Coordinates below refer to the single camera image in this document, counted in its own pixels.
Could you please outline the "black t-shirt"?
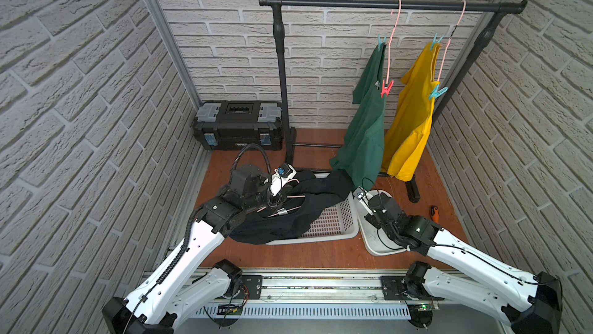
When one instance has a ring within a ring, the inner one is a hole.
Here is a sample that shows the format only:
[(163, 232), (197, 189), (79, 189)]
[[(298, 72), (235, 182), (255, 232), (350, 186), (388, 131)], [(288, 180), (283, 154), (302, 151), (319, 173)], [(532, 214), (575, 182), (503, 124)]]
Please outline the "black t-shirt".
[(274, 218), (262, 218), (256, 212), (248, 214), (230, 238), (255, 245), (300, 238), (324, 209), (345, 201), (354, 189), (344, 170), (334, 170), (325, 178), (317, 178), (310, 170), (298, 171), (290, 185), (293, 185), (293, 191), (289, 196), (306, 196), (299, 210)]

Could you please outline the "white perforated laundry basket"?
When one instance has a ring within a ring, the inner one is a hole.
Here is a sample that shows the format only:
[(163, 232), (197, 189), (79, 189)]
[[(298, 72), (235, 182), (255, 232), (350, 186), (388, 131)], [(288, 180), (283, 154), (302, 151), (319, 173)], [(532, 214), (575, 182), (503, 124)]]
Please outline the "white perforated laundry basket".
[[(317, 178), (325, 178), (330, 173), (314, 173)], [(352, 193), (345, 201), (322, 211), (310, 230), (300, 238), (271, 241), (267, 245), (303, 244), (320, 241), (336, 241), (353, 238), (358, 233), (356, 225), (355, 206), (353, 205)]]

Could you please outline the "pink hanger of black shirt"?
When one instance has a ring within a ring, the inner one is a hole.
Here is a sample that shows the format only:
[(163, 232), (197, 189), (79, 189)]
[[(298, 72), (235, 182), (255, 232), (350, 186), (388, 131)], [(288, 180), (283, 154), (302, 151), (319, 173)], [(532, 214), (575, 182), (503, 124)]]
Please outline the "pink hanger of black shirt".
[(305, 195), (288, 196), (287, 199), (285, 199), (285, 201), (278, 207), (275, 207), (274, 209), (263, 207), (256, 211), (256, 215), (259, 215), (262, 218), (274, 218), (277, 216), (288, 215), (295, 212), (296, 210), (299, 210), (305, 198)]

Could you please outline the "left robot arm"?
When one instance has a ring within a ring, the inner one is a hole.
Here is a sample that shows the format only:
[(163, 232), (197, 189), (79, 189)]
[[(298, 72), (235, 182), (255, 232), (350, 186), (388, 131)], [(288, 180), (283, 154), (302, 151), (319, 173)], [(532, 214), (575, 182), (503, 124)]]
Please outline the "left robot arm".
[(235, 161), (229, 182), (213, 199), (191, 212), (185, 235), (170, 255), (125, 298), (114, 297), (103, 307), (111, 333), (173, 333), (215, 298), (239, 291), (242, 269), (222, 260), (193, 283), (197, 267), (241, 225), (248, 214), (275, 210), (296, 184), (288, 163), (264, 171)]

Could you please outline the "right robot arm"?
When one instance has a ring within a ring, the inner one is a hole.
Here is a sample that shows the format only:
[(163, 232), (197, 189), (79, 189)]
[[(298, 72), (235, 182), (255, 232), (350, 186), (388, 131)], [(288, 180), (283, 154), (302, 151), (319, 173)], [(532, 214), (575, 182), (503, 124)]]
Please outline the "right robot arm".
[(358, 210), (391, 252), (416, 252), (464, 275), (452, 276), (430, 264), (411, 264), (400, 284), (410, 299), (444, 298), (482, 312), (515, 333), (557, 333), (562, 287), (547, 272), (537, 274), (472, 247), (433, 220), (408, 215), (386, 192), (355, 190)]

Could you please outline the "pink hanger of green shirt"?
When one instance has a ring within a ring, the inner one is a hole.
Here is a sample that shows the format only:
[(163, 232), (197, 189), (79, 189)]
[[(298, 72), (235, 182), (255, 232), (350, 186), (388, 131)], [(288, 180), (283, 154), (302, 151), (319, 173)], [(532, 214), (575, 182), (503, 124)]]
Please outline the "pink hanger of green shirt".
[(387, 48), (387, 51), (388, 51), (388, 63), (387, 63), (387, 71), (386, 71), (385, 80), (388, 80), (388, 81), (392, 80), (391, 79), (391, 69), (392, 69), (391, 68), (391, 63), (392, 63), (392, 42), (393, 42), (393, 37), (395, 35), (395, 31), (396, 31), (396, 29), (398, 27), (398, 23), (399, 23), (399, 20), (400, 20), (400, 17), (401, 17), (401, 12), (402, 12), (402, 0), (398, 0), (397, 15), (396, 15), (395, 23), (394, 23), (394, 26), (392, 28), (392, 32), (390, 34), (388, 45), (387, 45), (388, 46), (388, 48)]

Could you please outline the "pink hanger of yellow shirt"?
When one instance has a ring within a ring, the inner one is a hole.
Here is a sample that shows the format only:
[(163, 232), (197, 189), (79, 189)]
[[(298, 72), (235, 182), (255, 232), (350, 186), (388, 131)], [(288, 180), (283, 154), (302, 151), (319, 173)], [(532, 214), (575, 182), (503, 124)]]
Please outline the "pink hanger of yellow shirt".
[(445, 61), (446, 61), (446, 58), (447, 58), (449, 47), (450, 47), (450, 45), (452, 43), (452, 39), (454, 38), (454, 34), (455, 34), (458, 26), (460, 26), (460, 24), (461, 24), (461, 22), (463, 20), (463, 17), (465, 16), (465, 13), (466, 13), (467, 1), (466, 0), (463, 0), (462, 4), (463, 4), (463, 8), (461, 10), (459, 19), (458, 19), (456, 25), (453, 27), (452, 31), (450, 32), (449, 37), (447, 38), (447, 43), (446, 43), (446, 46), (445, 46), (445, 50), (443, 51), (443, 57), (442, 57), (442, 60), (441, 60), (441, 65), (439, 67), (439, 73), (437, 75), (437, 82), (438, 83), (440, 83), (440, 81), (441, 81), (441, 77), (442, 77), (442, 74), (443, 74), (444, 64), (445, 64)]

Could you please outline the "white plastic tray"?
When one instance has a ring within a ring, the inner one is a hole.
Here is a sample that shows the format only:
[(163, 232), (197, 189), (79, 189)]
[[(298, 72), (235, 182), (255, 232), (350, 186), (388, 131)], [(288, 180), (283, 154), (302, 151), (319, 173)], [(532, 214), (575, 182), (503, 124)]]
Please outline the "white plastic tray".
[[(369, 190), (368, 197), (376, 194), (387, 194), (389, 197), (392, 196), (384, 190)], [(393, 200), (392, 205), (395, 205), (397, 210), (401, 210), (401, 207)], [(361, 203), (355, 198), (355, 209), (358, 215), (358, 224), (361, 230), (361, 235), (364, 241), (366, 250), (375, 257), (383, 257), (388, 255), (395, 255), (406, 251), (404, 247), (395, 244), (394, 241), (389, 239), (385, 232), (381, 228), (376, 228), (370, 224), (364, 216), (367, 212), (363, 209)]]

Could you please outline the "yellow t-shirt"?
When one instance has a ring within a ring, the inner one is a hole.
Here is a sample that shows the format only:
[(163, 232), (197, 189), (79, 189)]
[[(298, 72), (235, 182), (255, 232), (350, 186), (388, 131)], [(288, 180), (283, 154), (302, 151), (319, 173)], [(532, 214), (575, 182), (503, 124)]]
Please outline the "yellow t-shirt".
[(395, 118), (385, 135), (381, 169), (387, 175), (409, 182), (426, 148), (432, 128), (435, 99), (431, 96), (439, 83), (434, 79), (441, 46), (426, 45), (414, 65), (401, 78)]

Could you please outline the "black toolbox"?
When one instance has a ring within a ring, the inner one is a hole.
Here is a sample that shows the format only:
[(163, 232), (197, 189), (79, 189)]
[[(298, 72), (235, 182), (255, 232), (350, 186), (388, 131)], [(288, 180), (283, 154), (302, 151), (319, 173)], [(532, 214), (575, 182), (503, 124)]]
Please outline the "black toolbox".
[(206, 150), (234, 151), (254, 143), (280, 151), (284, 130), (279, 102), (209, 101), (192, 122), (194, 137)]

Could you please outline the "red clothespin green shirt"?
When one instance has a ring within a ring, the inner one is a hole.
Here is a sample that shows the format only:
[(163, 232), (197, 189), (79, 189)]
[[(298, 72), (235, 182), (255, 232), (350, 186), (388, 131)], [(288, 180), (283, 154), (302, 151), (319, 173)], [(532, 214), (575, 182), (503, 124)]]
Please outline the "red clothespin green shirt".
[(394, 83), (395, 82), (393, 80), (390, 80), (390, 81), (383, 80), (382, 81), (382, 83), (381, 83), (381, 89), (380, 89), (381, 98), (384, 98), (384, 97), (386, 97), (386, 96), (388, 96), (390, 94)]

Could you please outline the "teal clothespin yellow shirt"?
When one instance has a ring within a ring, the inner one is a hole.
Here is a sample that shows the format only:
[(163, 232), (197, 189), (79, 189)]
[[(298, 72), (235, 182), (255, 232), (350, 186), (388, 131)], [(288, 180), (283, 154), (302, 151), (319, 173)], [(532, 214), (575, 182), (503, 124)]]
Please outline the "teal clothespin yellow shirt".
[(439, 36), (438, 33), (435, 33), (429, 49), (432, 50), (437, 44), (440, 44), (443, 38), (444, 36)]
[(432, 90), (431, 94), (429, 95), (429, 100), (438, 99), (441, 95), (444, 95), (448, 91), (448, 87), (440, 88), (439, 85), (436, 85), (435, 88)]

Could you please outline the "teal clothespin upper yellow shirt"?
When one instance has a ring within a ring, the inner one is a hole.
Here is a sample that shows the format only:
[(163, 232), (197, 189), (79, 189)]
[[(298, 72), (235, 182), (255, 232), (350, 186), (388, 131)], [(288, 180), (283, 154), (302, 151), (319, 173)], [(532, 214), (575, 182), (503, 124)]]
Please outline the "teal clothespin upper yellow shirt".
[(429, 49), (432, 50), (437, 44), (440, 44), (443, 38), (444, 36), (439, 36), (438, 33), (435, 33)]

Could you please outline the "black clothes rack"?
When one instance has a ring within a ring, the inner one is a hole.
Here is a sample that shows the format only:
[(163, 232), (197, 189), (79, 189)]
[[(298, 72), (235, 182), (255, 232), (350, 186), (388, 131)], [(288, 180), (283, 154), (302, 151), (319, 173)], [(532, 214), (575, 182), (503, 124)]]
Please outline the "black clothes rack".
[[(282, 7), (284, 5), (298, 5), (298, 6), (317, 6), (317, 7), (353, 7), (353, 8), (375, 8), (375, 9), (398, 9), (398, 0), (259, 0), (262, 6), (270, 6), (273, 11), (273, 36), (276, 42), (276, 53), (279, 65), (280, 76), (280, 91), (282, 99), (282, 123), (284, 136), (287, 141), (286, 162), (291, 164), (293, 162), (293, 139), (296, 136), (294, 129), (290, 128), (288, 122), (288, 105), (287, 105), (287, 76), (285, 65), (285, 47), (284, 47), (284, 22), (282, 20)], [(490, 20), (480, 36), (474, 43), (473, 49), (467, 57), (460, 73), (453, 80), (452, 85), (448, 86), (448, 91), (443, 95), (443, 100), (439, 105), (435, 105), (432, 117), (437, 116), (443, 110), (443, 107), (452, 97), (453, 93), (463, 80), (465, 74), (469, 71), (469, 67), (473, 65), (477, 57), (482, 52), (494, 36), (500, 21), (507, 14), (520, 14), (527, 6), (528, 2), (523, 0), (521, 3), (494, 3), (494, 4), (480, 4), (467, 3), (466, 12), (480, 11), (491, 12), (493, 18)], [(426, 0), (403, 0), (402, 10), (427, 10), (427, 11), (457, 11), (462, 10), (462, 2), (436, 2)]]

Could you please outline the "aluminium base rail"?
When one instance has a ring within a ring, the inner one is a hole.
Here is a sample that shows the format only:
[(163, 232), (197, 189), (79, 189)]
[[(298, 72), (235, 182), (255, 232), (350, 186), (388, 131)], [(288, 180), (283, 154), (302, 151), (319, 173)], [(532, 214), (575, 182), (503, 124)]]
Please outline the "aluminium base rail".
[(243, 300), (231, 305), (242, 308), (242, 315), (263, 315), (270, 304), (279, 309), (271, 312), (273, 317), (312, 315), (314, 317), (338, 317), (354, 315), (361, 309), (362, 316), (379, 317), (405, 309), (406, 318), (414, 312), (425, 310), (430, 300), (385, 301), (379, 275), (364, 277), (359, 274), (296, 274), (268, 272), (263, 275), (263, 288), (259, 300)]

